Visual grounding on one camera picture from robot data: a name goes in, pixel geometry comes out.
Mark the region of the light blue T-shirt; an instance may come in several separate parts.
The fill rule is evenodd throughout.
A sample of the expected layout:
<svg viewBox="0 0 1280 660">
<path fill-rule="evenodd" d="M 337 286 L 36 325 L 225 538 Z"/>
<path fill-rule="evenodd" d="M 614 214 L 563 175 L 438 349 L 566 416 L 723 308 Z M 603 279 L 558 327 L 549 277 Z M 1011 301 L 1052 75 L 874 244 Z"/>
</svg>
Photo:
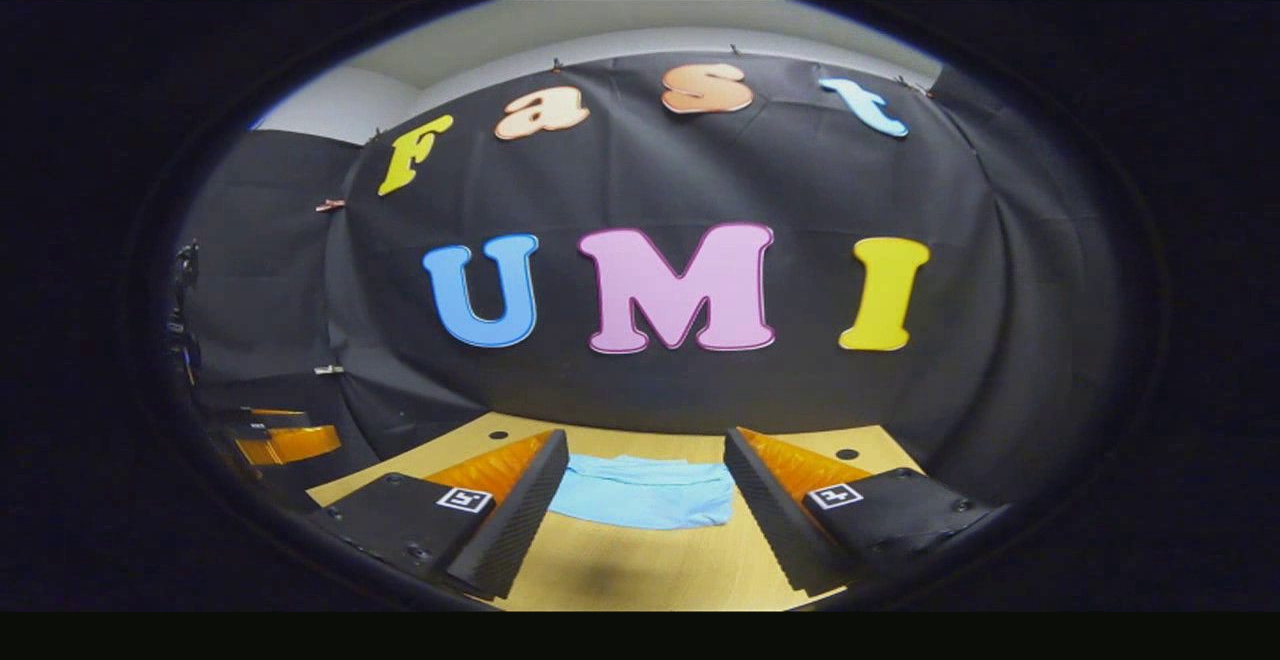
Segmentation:
<svg viewBox="0 0 1280 660">
<path fill-rule="evenodd" d="M 676 531 L 726 524 L 732 507 L 733 478 L 722 463 L 573 454 L 550 510 L 600 524 Z"/>
</svg>

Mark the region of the dark stand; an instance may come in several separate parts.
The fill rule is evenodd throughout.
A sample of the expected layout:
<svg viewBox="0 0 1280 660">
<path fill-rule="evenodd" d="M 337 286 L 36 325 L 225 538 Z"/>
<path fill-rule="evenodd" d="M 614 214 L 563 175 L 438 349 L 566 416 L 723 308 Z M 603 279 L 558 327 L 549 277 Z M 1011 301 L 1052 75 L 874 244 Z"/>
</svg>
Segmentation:
<svg viewBox="0 0 1280 660">
<path fill-rule="evenodd" d="M 200 342 L 187 312 L 187 297 L 198 281 L 198 240 L 192 239 L 175 255 L 172 290 L 173 303 L 166 318 L 166 347 L 180 372 L 195 388 L 202 365 Z"/>
</svg>

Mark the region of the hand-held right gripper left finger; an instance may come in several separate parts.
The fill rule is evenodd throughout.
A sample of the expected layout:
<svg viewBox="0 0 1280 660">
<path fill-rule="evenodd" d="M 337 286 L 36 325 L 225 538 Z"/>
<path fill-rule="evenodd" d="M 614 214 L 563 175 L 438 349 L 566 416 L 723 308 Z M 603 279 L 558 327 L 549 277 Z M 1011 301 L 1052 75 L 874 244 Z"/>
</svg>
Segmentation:
<svg viewBox="0 0 1280 660">
<path fill-rule="evenodd" d="M 419 581 L 504 599 L 568 459 L 566 434 L 553 428 L 424 478 L 388 472 L 308 519 Z"/>
</svg>

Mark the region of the black backdrop cloth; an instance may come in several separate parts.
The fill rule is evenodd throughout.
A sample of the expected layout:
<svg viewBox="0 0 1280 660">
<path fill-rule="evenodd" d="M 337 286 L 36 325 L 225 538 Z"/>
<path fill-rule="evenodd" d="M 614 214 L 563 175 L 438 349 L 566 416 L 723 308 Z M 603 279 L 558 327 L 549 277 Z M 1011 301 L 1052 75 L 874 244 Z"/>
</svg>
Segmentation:
<svg viewBox="0 0 1280 660">
<path fill-rule="evenodd" d="M 1096 449 L 1140 361 L 1123 191 L 954 69 L 922 92 L 788 58 L 614 58 L 383 130 L 264 123 L 180 233 L 200 381 L 265 404 L 292 379 L 355 435 L 308 483 L 503 411 L 878 426 L 943 482 L 1021 501 Z"/>
</svg>

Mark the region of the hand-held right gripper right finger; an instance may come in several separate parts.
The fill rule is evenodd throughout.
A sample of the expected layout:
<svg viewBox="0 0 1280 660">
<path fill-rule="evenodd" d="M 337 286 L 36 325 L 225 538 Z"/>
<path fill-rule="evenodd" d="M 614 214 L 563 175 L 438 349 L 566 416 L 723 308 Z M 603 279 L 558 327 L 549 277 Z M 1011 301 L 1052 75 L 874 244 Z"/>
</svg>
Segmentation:
<svg viewBox="0 0 1280 660">
<path fill-rule="evenodd" d="M 909 467 L 869 473 L 731 428 L 724 464 L 795 590 L 879 590 L 965 547 L 1006 513 Z"/>
</svg>

